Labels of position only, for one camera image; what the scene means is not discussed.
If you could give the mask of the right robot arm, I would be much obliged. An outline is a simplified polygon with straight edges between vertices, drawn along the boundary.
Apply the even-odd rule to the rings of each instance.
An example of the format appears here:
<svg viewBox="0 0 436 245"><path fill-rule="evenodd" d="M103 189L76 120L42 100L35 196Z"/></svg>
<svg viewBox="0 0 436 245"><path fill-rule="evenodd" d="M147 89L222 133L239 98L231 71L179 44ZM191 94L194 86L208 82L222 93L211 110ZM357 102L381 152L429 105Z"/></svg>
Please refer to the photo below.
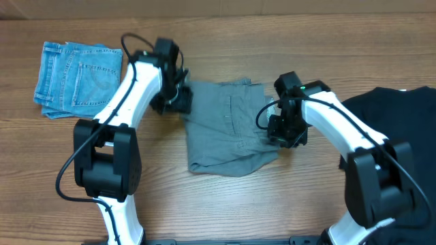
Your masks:
<svg viewBox="0 0 436 245"><path fill-rule="evenodd" d="M281 109L267 126L282 148L307 143L315 127L340 152L345 172L344 216L321 234L319 244L364 244L381 228L418 205L411 181L414 160L407 142L392 142L354 116L321 81L302 84L295 72L274 83Z"/></svg>

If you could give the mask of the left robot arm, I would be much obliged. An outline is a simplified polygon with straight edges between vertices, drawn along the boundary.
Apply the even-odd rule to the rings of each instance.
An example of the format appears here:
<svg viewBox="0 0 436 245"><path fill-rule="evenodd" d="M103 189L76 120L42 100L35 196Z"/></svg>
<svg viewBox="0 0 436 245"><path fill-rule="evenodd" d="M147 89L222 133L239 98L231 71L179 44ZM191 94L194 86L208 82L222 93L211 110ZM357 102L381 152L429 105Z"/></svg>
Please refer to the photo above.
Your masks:
<svg viewBox="0 0 436 245"><path fill-rule="evenodd" d="M183 53L173 40L159 37L150 52L127 57L127 73L108 105L93 120L76 123L70 159L85 201L102 213L107 244L146 242L134 199L142 174L136 130L146 109L189 114L193 97L185 86Z"/></svg>

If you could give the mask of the grey shorts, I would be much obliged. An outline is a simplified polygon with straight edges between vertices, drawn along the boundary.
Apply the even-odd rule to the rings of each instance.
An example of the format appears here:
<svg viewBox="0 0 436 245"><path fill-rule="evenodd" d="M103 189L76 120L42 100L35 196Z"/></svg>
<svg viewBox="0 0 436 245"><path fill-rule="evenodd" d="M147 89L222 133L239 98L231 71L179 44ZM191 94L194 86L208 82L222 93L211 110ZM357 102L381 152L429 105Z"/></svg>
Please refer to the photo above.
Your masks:
<svg viewBox="0 0 436 245"><path fill-rule="evenodd" d="M189 171L241 177L278 159L279 146L260 127L261 109L271 101L263 84L249 78L233 82L190 81L191 112L183 116Z"/></svg>

